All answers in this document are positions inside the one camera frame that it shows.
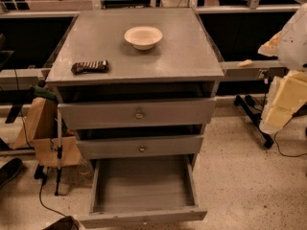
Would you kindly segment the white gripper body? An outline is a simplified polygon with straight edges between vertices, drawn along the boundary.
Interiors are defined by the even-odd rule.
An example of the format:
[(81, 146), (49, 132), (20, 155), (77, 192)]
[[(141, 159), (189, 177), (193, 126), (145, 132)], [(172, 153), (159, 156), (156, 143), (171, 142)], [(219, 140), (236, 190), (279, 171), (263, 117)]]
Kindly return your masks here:
[(307, 73), (290, 70), (283, 77), (274, 77), (259, 128), (273, 134), (281, 130), (293, 115), (307, 103)]

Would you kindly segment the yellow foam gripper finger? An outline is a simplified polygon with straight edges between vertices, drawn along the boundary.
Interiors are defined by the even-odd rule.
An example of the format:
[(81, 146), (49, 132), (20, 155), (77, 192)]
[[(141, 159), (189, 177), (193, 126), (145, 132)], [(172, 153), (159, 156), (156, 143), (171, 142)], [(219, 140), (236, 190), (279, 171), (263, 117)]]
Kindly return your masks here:
[(258, 49), (258, 53), (266, 57), (276, 57), (278, 54), (278, 43), (280, 36), (281, 33), (278, 32), (269, 41), (262, 44)]

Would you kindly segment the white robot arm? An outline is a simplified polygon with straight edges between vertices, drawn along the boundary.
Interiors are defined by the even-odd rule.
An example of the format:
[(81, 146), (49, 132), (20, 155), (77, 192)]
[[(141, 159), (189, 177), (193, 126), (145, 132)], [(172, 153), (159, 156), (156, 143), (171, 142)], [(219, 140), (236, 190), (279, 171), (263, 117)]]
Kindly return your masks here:
[(261, 45), (258, 53), (277, 57), (289, 69), (283, 77), (274, 77), (259, 128), (267, 134), (281, 130), (307, 103), (307, 4), (303, 4), (282, 30)]

